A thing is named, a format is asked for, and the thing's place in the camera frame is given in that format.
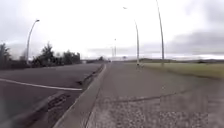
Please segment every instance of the cloudy sky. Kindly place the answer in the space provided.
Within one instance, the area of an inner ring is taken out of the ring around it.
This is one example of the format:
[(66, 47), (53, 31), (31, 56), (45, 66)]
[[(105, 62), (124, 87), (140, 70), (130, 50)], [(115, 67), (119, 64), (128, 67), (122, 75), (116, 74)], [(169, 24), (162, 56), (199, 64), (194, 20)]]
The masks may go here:
[[(166, 57), (224, 55), (224, 0), (158, 0)], [(31, 57), (48, 42), (57, 52), (83, 58), (135, 56), (139, 29), (141, 57), (160, 56), (160, 28), (155, 0), (1, 0), (0, 43), (16, 58), (31, 37)]]

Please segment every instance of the road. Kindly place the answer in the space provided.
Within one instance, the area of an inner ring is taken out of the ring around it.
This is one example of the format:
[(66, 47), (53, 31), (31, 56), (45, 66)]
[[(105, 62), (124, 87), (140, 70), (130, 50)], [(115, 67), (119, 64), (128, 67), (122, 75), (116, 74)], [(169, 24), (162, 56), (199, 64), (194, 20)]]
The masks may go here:
[(80, 85), (80, 82), (97, 71), (99, 67), (100, 64), (85, 64), (1, 71), (0, 124), (8, 122), (28, 110), (34, 110), (40, 102), (57, 95), (57, 93), (66, 92), (72, 94), (73, 98), (77, 98), (83, 90), (69, 89), (84, 89), (84, 85)]
[[(85, 108), (90, 116), (77, 117), (85, 110), (74, 106), (55, 128), (221, 128), (223, 92), (223, 80), (114, 63), (107, 66), (93, 108)], [(76, 105), (88, 104), (91, 93)], [(78, 125), (79, 118), (87, 123)]]

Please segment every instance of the lamp post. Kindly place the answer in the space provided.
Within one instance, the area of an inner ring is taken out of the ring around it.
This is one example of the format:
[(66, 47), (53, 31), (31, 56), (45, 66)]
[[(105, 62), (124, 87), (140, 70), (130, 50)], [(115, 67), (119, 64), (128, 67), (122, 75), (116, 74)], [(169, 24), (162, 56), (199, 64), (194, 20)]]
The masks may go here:
[(160, 33), (161, 33), (161, 41), (162, 41), (162, 62), (161, 62), (161, 66), (164, 67), (164, 40), (163, 40), (163, 27), (162, 27), (162, 20), (161, 20), (161, 16), (160, 16), (160, 9), (159, 9), (159, 3), (158, 0), (156, 0), (156, 4), (157, 4), (157, 10), (158, 10), (158, 15), (159, 15), (159, 25), (160, 25)]
[(134, 19), (135, 22), (135, 29), (136, 29), (136, 34), (137, 34), (137, 66), (139, 66), (139, 34), (138, 34), (138, 25)]
[(27, 47), (26, 47), (26, 63), (27, 64), (29, 64), (29, 47), (30, 47), (30, 37), (31, 37), (31, 34), (32, 34), (32, 31), (33, 31), (33, 28), (34, 28), (34, 26), (35, 26), (35, 24), (37, 23), (37, 22), (39, 22), (40, 20), (35, 20), (35, 22), (33, 23), (33, 25), (32, 25), (32, 28), (31, 28), (31, 30), (30, 30), (30, 32), (29, 32), (29, 36), (28, 36), (28, 39), (27, 39)]

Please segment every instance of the pole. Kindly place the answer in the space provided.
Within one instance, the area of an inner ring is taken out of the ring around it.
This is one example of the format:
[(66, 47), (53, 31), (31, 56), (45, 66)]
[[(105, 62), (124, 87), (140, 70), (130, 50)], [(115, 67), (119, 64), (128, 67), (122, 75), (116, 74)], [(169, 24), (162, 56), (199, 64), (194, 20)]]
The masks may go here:
[(137, 34), (137, 66), (139, 66), (139, 36), (138, 36), (138, 26), (136, 21), (135, 22), (135, 27), (136, 27), (136, 34)]
[(159, 9), (159, 3), (158, 0), (156, 0), (157, 9), (158, 9), (158, 15), (159, 15), (159, 23), (160, 23), (160, 33), (161, 33), (161, 40), (162, 40), (162, 62), (161, 66), (164, 67), (164, 40), (163, 40), (163, 28), (162, 28), (162, 20), (160, 16), (160, 9)]
[(35, 22), (33, 23), (32, 25), (32, 28), (29, 32), (29, 36), (28, 36), (28, 39), (27, 39), (27, 48), (26, 48), (26, 63), (29, 64), (29, 47), (30, 47), (30, 37), (31, 37), (31, 34), (32, 34), (32, 31), (33, 31), (33, 28), (36, 24), (36, 22), (39, 22), (39, 20), (35, 20)]

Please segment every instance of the lane marking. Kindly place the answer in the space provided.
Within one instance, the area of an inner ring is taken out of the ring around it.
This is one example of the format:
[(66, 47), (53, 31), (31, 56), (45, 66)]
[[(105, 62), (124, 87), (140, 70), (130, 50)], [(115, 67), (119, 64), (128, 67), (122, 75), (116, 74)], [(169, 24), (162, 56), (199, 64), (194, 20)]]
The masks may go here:
[(8, 80), (8, 79), (2, 79), (2, 78), (0, 78), (0, 81), (7, 82), (7, 83), (13, 83), (13, 84), (19, 84), (19, 85), (39, 87), (39, 88), (47, 88), (47, 89), (68, 90), (68, 91), (81, 91), (81, 90), (83, 90), (81, 88), (63, 88), (63, 87), (52, 87), (52, 86), (45, 86), (45, 85), (38, 85), (38, 84), (23, 83), (23, 82), (18, 82), (18, 81)]

